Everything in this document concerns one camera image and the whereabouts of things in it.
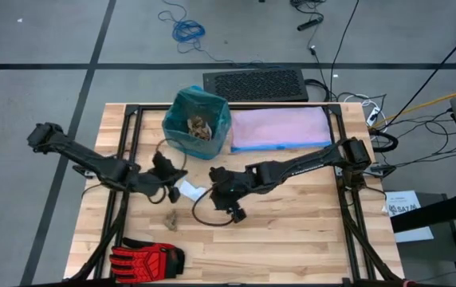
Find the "pink cloth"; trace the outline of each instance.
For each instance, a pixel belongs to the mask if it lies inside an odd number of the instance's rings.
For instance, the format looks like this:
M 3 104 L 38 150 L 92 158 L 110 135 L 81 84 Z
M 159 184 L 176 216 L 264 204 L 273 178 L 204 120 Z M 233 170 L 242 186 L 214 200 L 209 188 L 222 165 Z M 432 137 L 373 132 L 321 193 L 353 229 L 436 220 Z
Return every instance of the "pink cloth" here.
M 232 151 L 324 147 L 331 143 L 321 107 L 235 112 L 232 132 Z

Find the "wooden table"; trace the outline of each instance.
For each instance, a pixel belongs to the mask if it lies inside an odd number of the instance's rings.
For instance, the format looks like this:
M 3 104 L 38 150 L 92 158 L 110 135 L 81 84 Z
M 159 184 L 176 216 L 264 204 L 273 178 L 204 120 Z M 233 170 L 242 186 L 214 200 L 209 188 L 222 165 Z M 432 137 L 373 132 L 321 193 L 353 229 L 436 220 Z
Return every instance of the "wooden table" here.
M 341 107 L 347 136 L 364 140 L 374 159 L 360 104 L 343 103 Z M 106 104 L 95 151 L 102 155 L 116 154 L 124 110 L 125 104 Z M 142 171 L 152 167 L 155 146 L 163 139 L 161 122 L 164 113 L 143 113 L 136 157 Z M 127 151 L 131 134 L 129 130 Z M 212 160 L 189 156 L 187 180 L 197 187 L 209 187 L 210 167 L 224 166 L 229 170 L 242 171 L 246 164 L 271 159 L 282 161 L 316 150 L 259 151 L 234 155 L 230 154 L 229 142 L 230 139 L 225 142 L 222 154 Z M 176 167 L 182 164 L 183 153 L 166 144 L 161 146 L 160 151 Z M 267 195 L 246 196 L 239 202 L 248 218 L 226 227 L 209 227 L 196 222 L 191 215 L 193 202 L 185 196 L 176 204 L 165 200 L 154 205 L 145 196 L 132 194 L 124 235 L 171 243 L 185 251 L 184 274 L 166 281 L 340 283 L 342 277 L 352 276 L 334 180 L 332 168 L 326 167 L 288 179 Z M 89 180 L 86 187 L 95 184 L 98 184 L 96 180 Z M 367 184 L 382 190 L 378 179 L 368 177 Z M 351 202 L 350 195 L 347 196 L 348 202 Z M 107 198 L 108 190 L 104 187 L 93 188 L 84 196 L 65 277 L 78 271 L 99 242 Z M 382 212 L 383 195 L 366 189 L 360 192 L 360 200 L 370 243 L 391 270 L 403 277 L 391 222 L 388 215 Z M 163 224 L 165 214 L 171 209 L 179 215 L 176 232 L 167 230 Z M 197 212 L 200 218 L 210 222 L 225 222 L 228 219 L 223 212 L 214 210 L 209 199 L 200 202 Z M 357 240 L 354 241 L 361 277 L 365 278 L 362 249 Z M 104 266 L 105 276 L 108 274 L 108 263 L 106 261 Z

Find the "black stripe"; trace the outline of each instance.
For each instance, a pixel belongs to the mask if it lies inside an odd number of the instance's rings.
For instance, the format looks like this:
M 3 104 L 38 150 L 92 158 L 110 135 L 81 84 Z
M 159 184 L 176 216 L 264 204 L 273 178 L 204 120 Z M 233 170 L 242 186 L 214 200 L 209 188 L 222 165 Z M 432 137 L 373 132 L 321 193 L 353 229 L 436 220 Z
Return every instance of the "black stripe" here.
M 108 32 L 109 22 L 111 21 L 111 16 L 113 14 L 113 10 L 115 9 L 115 4 L 116 0 L 109 0 L 108 8 L 106 9 L 104 20 L 102 21 L 102 26 L 100 27 L 99 36 L 97 37 L 95 48 L 93 49 L 92 58 L 90 59 L 90 68 L 99 61 L 100 51 L 102 50 L 102 45 L 104 44 L 104 39 L 106 38 L 106 33 Z M 71 139 L 74 139 L 76 137 L 77 129 L 79 128 L 79 123 L 81 121 L 83 111 L 85 110 L 88 92 L 92 86 L 94 74 L 95 69 L 88 69 L 86 71 L 85 80 L 81 86 L 76 107 L 74 109 L 72 119 L 70 120 L 68 136 Z M 64 156 L 61 156 L 56 172 L 54 173 L 54 178 L 53 182 L 51 183 L 51 188 L 49 189 L 49 194 L 45 201 L 45 206 L 44 210 L 42 211 L 40 222 L 38 224 L 37 233 L 35 234 L 35 239 L 33 240 L 31 251 L 29 252 L 28 261 L 26 262 L 26 267 L 24 269 L 24 273 L 22 274 L 21 285 L 31 285 L 33 278 L 35 277 L 38 262 L 40 261 L 45 239 L 47 237 L 49 226 L 51 224 L 51 219 L 53 218 L 54 208 L 56 207 L 56 202 L 60 194 L 61 184 L 63 183 L 63 178 L 65 177 L 67 164 L 68 160 Z
M 330 69 L 332 63 L 265 63 L 269 66 L 285 66 L 300 69 Z M 144 64 L 144 63 L 91 63 L 91 64 L 0 64 L 0 70 L 183 70 L 183 69 L 255 69 L 258 66 L 237 68 L 232 64 L 223 63 L 174 63 L 174 64 Z M 335 63 L 335 69 L 447 69 L 456 70 L 456 63 Z

